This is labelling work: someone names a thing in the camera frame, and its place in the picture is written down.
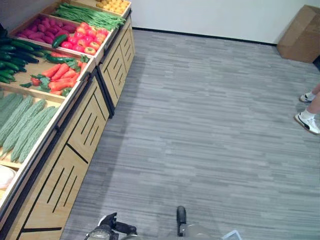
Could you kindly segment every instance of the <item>tomato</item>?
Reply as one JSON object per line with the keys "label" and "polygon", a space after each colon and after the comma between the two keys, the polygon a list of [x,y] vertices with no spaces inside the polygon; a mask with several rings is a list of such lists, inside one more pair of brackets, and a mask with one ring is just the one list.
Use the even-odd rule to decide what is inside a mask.
{"label": "tomato", "polygon": [[77,32],[77,33],[82,33],[82,34],[84,34],[84,35],[87,34],[87,31],[86,31],[83,27],[81,27],[81,26],[78,26],[78,27],[76,28],[76,32]]}
{"label": "tomato", "polygon": [[94,41],[101,45],[104,42],[104,39],[102,39],[101,37],[95,37]]}
{"label": "tomato", "polygon": [[31,77],[31,82],[33,86],[39,86],[42,83],[38,78],[35,77]]}
{"label": "tomato", "polygon": [[83,33],[81,33],[81,32],[76,32],[74,34],[74,37],[77,38],[77,39],[82,39],[82,38],[85,37],[85,35]]}
{"label": "tomato", "polygon": [[97,31],[94,29],[89,29],[88,31],[86,31],[86,35],[91,36],[93,38],[96,36],[96,34],[97,34]]}
{"label": "tomato", "polygon": [[91,42],[93,42],[94,38],[92,36],[85,36],[82,38],[86,41],[86,45],[88,46]]}
{"label": "tomato", "polygon": [[95,55],[96,54],[96,50],[94,50],[92,47],[89,47],[87,46],[85,49],[84,49],[84,52],[86,54],[90,54],[90,55]]}
{"label": "tomato", "polygon": [[84,28],[85,30],[90,28],[89,24],[86,23],[86,22],[82,22],[82,23],[80,24],[80,27]]}
{"label": "tomato", "polygon": [[108,30],[107,29],[105,29],[105,28],[99,28],[98,29],[98,31],[97,31],[99,34],[104,34],[104,35],[106,35],[106,36],[108,36],[108,34],[109,34],[109,32],[108,32]]}
{"label": "tomato", "polygon": [[76,38],[75,36],[69,36],[68,37],[68,42],[75,45],[78,42],[78,38]]}
{"label": "tomato", "polygon": [[75,51],[78,51],[78,52],[81,52],[81,53],[85,52],[85,48],[83,46],[80,46],[80,45],[74,45],[72,50],[75,50]]}
{"label": "tomato", "polygon": [[106,39],[106,35],[104,35],[103,33],[97,33],[96,35],[95,35],[97,38],[102,38],[103,40],[105,40]]}
{"label": "tomato", "polygon": [[94,42],[94,41],[92,41],[92,42],[89,44],[89,46],[90,46],[91,48],[93,48],[94,50],[96,50],[96,51],[98,51],[98,49],[100,48],[100,45],[99,45],[98,43]]}
{"label": "tomato", "polygon": [[66,48],[66,49],[72,49],[73,44],[71,42],[68,42],[68,41],[63,41],[61,43],[61,47]]}
{"label": "tomato", "polygon": [[81,46],[81,47],[84,47],[84,48],[88,45],[88,44],[87,44],[87,41],[84,40],[83,38],[82,38],[82,39],[79,39],[76,44],[79,45],[79,46]]}

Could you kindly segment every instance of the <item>person's leg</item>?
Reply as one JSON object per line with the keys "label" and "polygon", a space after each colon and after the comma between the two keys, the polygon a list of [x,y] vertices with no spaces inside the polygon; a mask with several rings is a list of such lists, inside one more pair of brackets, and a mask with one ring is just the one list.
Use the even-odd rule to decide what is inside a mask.
{"label": "person's leg", "polygon": [[320,83],[317,86],[315,86],[315,88],[312,89],[312,91],[304,93],[299,98],[299,100],[304,103],[311,103],[319,92],[320,92]]}
{"label": "person's leg", "polygon": [[316,125],[315,116],[320,114],[320,91],[317,93],[311,104],[303,111],[294,116],[294,119],[309,132],[320,134]]}

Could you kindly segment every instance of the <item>cucumber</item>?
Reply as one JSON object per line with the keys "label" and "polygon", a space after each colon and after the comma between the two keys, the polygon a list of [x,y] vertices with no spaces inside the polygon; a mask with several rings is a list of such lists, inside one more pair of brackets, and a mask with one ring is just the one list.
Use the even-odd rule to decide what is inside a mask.
{"label": "cucumber", "polygon": [[0,76],[0,82],[5,84],[10,84],[10,81],[3,76]]}
{"label": "cucumber", "polygon": [[32,106],[33,101],[34,98],[32,96],[27,96],[14,110],[6,123],[2,126],[2,128],[0,129],[0,147],[2,147],[11,131],[15,128],[19,120],[22,118],[23,114]]}
{"label": "cucumber", "polygon": [[11,45],[0,45],[0,50],[1,51],[7,51],[7,52],[13,52],[16,50],[14,46]]}
{"label": "cucumber", "polygon": [[19,67],[11,62],[0,61],[0,63],[4,63],[8,68],[13,69],[15,71],[19,71]]}
{"label": "cucumber", "polygon": [[9,74],[9,73],[7,73],[7,72],[5,72],[3,70],[0,70],[0,76],[6,78],[8,80],[11,80],[11,81],[15,81],[16,80],[14,76],[12,76],[11,74]]}
{"label": "cucumber", "polygon": [[27,51],[30,51],[30,52],[33,52],[35,49],[32,47],[32,46],[29,46],[27,44],[24,44],[22,42],[19,42],[19,41],[15,41],[13,40],[11,43],[10,43],[11,46],[14,46],[14,47],[17,47],[17,48],[20,48],[20,49],[23,49],[23,50],[27,50]]}
{"label": "cucumber", "polygon": [[0,38],[0,45],[2,45],[2,44],[10,44],[11,41],[12,41],[11,38],[7,38],[7,37]]}
{"label": "cucumber", "polygon": [[57,37],[53,40],[51,46],[52,46],[54,49],[56,49],[57,47],[59,47],[59,45],[60,45],[64,40],[67,39],[67,37],[68,37],[67,34],[62,34],[62,35],[57,36]]}
{"label": "cucumber", "polygon": [[28,46],[32,47],[33,49],[35,49],[35,50],[42,50],[42,49],[43,49],[42,46],[40,46],[40,45],[38,45],[38,44],[35,44],[35,43],[33,43],[33,42],[23,41],[23,40],[20,40],[20,39],[15,39],[14,41],[23,43],[23,44],[25,44],[25,45],[28,45]]}

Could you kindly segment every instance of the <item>wooden produce bin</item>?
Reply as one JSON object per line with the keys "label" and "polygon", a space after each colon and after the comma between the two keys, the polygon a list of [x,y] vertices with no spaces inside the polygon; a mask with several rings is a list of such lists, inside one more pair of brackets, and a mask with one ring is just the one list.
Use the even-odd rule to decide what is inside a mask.
{"label": "wooden produce bin", "polygon": [[[60,238],[109,117],[93,61],[67,97],[0,83],[5,95],[32,95],[36,101],[45,99],[47,106],[59,107],[23,164],[0,160],[17,170],[6,191],[0,192],[1,240]],[[47,69],[46,64],[34,64],[37,73]],[[17,83],[24,81],[18,74],[15,77]]]}
{"label": "wooden produce bin", "polygon": [[[20,40],[29,41],[29,42],[38,44],[40,46],[44,46],[46,48],[51,48],[51,44],[40,42],[40,41],[31,40],[31,39],[28,39],[28,38],[16,37],[16,35],[19,32],[21,32],[22,30],[26,29],[28,26],[30,26],[33,23],[34,20],[36,20],[37,18],[40,18],[40,17],[46,17],[46,18],[49,18],[49,19],[59,20],[59,21],[63,22],[64,24],[73,24],[73,25],[76,25],[76,26],[80,25],[79,22],[70,21],[70,20],[67,20],[67,19],[64,19],[64,18],[60,18],[60,17],[56,17],[56,16],[50,15],[56,10],[56,7],[58,7],[58,5],[59,5],[59,3],[53,3],[52,5],[48,6],[47,8],[45,8],[43,10],[43,12],[45,12],[47,14],[38,13],[38,14],[34,15],[33,17],[31,17],[30,19],[25,21],[23,24],[21,24],[20,26],[16,27],[14,30],[12,30],[9,33],[9,35],[14,37],[14,38],[20,39]],[[71,54],[81,54],[81,55],[85,55],[87,57],[93,57],[94,58],[94,62],[97,65],[100,62],[100,60],[102,59],[102,57],[104,56],[105,46],[110,41],[112,32],[113,31],[109,31],[108,36],[105,38],[105,40],[103,41],[103,43],[100,45],[99,49],[96,51],[95,55],[93,55],[93,56],[90,55],[90,54],[86,54],[86,53],[83,53],[83,52],[75,51],[75,50],[64,48],[64,47],[60,47],[60,46],[57,48],[57,50],[64,51],[66,53],[71,53]]]}
{"label": "wooden produce bin", "polygon": [[105,91],[111,98],[113,110],[124,88],[135,52],[131,15],[129,14],[125,24],[112,38],[103,59],[97,66]]}

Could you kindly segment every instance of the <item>black and white sneaker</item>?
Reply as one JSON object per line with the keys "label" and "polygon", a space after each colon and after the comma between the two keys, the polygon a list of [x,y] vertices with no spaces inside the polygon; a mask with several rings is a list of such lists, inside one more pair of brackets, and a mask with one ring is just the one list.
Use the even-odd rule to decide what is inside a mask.
{"label": "black and white sneaker", "polygon": [[301,117],[301,112],[296,114],[294,116],[294,119],[306,130],[308,130],[310,133],[315,134],[315,135],[320,135],[320,129],[316,125],[315,119],[309,118],[309,119],[304,119]]}
{"label": "black and white sneaker", "polygon": [[313,99],[309,99],[307,92],[303,95],[301,95],[301,97],[299,97],[299,100],[303,103],[311,103]]}

